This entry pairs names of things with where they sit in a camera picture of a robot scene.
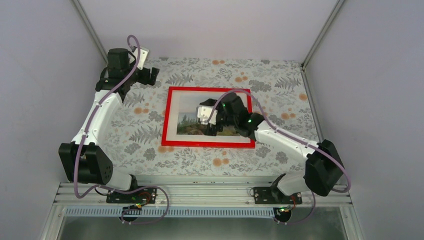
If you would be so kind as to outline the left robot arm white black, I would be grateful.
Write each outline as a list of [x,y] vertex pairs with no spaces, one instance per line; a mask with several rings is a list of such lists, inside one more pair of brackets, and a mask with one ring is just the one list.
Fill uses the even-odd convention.
[[139,197],[134,175],[115,170],[104,150],[106,133],[116,111],[122,107],[135,83],[153,86],[158,68],[145,68],[149,50],[144,47],[112,48],[108,64],[95,86],[94,101],[82,127],[69,143],[62,143],[58,154],[67,179],[75,185],[95,184],[119,190],[119,196],[131,203]]

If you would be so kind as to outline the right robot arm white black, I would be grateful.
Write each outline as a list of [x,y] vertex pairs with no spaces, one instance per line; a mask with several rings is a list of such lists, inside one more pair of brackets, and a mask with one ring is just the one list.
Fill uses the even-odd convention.
[[326,197],[347,174],[331,141],[316,142],[279,128],[263,114],[249,111],[235,90],[201,102],[196,115],[198,122],[206,126],[207,136],[216,136],[224,127],[234,127],[240,136],[276,147],[305,165],[303,173],[283,173],[271,184],[271,198],[278,204],[304,191]]

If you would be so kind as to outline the landscape photo print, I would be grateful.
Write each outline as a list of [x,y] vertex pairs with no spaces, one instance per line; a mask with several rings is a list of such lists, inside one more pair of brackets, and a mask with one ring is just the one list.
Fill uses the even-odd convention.
[[179,101],[178,107],[178,120],[176,127],[177,135],[199,135],[205,136],[214,133],[212,127],[199,123],[197,118],[197,108],[201,102],[206,99],[201,96],[182,96]]

